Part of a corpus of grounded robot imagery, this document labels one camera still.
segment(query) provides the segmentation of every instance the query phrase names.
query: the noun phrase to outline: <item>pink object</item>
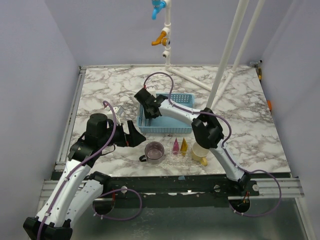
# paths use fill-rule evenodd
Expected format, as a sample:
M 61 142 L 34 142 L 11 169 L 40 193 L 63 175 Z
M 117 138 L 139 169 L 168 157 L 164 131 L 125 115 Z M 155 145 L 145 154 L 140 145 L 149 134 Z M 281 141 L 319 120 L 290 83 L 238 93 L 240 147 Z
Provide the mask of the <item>pink object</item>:
M 172 153 L 174 155 L 179 153 L 179 143 L 178 143 L 178 139 L 175 138 L 174 144 L 173 144 L 173 148 L 172 148 Z

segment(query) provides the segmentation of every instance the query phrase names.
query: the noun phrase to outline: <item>gray mug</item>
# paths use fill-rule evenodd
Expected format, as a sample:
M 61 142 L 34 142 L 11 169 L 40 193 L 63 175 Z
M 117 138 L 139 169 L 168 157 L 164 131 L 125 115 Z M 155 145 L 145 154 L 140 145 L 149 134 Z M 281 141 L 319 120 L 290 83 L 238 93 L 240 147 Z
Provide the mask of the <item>gray mug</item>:
M 152 141 L 145 146 L 144 155 L 142 155 L 139 160 L 140 162 L 159 164 L 165 157 L 164 146 L 160 142 Z

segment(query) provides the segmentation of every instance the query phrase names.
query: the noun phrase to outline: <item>black mug handle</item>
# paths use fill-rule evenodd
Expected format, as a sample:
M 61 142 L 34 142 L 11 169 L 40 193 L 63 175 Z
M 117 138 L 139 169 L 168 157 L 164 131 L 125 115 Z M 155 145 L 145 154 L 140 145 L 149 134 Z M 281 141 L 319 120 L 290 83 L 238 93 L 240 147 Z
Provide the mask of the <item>black mug handle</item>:
M 142 155 L 141 157 L 139 157 L 140 162 L 146 162 L 147 158 L 146 155 Z

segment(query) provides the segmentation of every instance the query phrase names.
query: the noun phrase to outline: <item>yellow mug handle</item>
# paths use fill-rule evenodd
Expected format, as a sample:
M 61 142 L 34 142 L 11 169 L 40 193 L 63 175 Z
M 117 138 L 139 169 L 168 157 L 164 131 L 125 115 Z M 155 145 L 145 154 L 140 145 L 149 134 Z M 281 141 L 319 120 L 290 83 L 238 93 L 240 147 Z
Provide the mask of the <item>yellow mug handle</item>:
M 207 159 L 205 157 L 202 157 L 199 162 L 205 167 L 208 165 Z

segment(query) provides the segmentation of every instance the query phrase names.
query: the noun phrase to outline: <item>gray floor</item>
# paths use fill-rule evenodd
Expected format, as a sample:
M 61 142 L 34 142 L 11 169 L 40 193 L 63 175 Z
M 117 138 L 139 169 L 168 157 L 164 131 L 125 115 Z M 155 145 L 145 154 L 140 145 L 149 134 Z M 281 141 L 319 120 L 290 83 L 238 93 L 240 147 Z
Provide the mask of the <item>gray floor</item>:
M 275 200 L 256 199 L 248 213 L 271 209 Z M 115 209 L 114 217 L 134 214 L 136 209 Z M 145 208 L 126 222 L 93 217 L 91 208 L 73 229 L 72 240 L 306 240 L 294 199 L 282 201 L 266 217 L 248 218 L 229 208 Z

